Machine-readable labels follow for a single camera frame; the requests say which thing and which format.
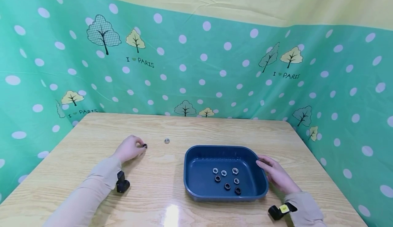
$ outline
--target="yellow label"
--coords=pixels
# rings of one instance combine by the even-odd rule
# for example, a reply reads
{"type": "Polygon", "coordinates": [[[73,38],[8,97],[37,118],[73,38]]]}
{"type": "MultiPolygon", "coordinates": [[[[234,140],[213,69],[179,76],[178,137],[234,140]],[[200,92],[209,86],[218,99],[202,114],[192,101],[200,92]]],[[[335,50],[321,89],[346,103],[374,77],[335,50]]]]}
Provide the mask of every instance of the yellow label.
{"type": "Polygon", "coordinates": [[[288,208],[287,205],[282,205],[282,206],[280,206],[280,210],[281,210],[282,213],[287,213],[287,212],[289,212],[289,208],[288,208]]]}

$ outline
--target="right hand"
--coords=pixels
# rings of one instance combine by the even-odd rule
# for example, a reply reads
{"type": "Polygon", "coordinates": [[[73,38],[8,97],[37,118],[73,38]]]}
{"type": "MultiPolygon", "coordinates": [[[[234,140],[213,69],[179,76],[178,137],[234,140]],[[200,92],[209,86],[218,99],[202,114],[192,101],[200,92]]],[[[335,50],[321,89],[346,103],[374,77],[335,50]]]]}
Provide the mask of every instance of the right hand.
{"type": "Polygon", "coordinates": [[[265,170],[269,182],[282,193],[289,195],[302,191],[278,162],[266,155],[258,155],[258,159],[257,165],[265,170]]]}

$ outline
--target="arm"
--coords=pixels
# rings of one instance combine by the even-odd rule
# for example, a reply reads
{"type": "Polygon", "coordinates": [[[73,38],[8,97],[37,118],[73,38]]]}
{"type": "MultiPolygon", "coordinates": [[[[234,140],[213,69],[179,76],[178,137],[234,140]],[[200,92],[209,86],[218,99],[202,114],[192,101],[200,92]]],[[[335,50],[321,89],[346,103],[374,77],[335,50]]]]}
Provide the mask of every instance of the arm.
{"type": "Polygon", "coordinates": [[[115,188],[121,164],[146,150],[137,148],[136,143],[143,144],[143,141],[133,135],[127,137],[111,157],[98,163],[43,227],[88,227],[99,204],[115,188]]]}

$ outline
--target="left hand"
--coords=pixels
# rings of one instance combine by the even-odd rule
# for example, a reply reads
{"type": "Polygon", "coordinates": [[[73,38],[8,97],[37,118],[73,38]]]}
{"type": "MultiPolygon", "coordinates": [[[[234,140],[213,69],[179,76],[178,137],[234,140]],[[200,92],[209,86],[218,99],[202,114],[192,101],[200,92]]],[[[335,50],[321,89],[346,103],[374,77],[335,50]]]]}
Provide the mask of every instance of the left hand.
{"type": "Polygon", "coordinates": [[[137,143],[140,145],[144,144],[142,139],[140,139],[139,137],[135,137],[134,135],[128,136],[126,139],[123,140],[119,147],[117,147],[116,151],[112,156],[118,158],[121,163],[134,159],[146,150],[145,147],[137,147],[137,143]]]}

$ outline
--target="beige sleeve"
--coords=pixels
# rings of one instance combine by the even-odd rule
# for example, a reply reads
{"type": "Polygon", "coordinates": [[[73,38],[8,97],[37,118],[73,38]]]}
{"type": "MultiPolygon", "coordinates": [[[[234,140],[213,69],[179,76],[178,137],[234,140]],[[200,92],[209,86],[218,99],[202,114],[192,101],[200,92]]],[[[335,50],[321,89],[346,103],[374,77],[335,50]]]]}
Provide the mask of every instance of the beige sleeve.
{"type": "Polygon", "coordinates": [[[88,227],[99,204],[115,188],[120,170],[121,162],[114,157],[98,163],[43,227],[88,227]]]}
{"type": "Polygon", "coordinates": [[[310,193],[289,194],[285,196],[284,202],[289,202],[297,208],[296,212],[290,212],[295,227],[326,227],[323,214],[310,193]]]}

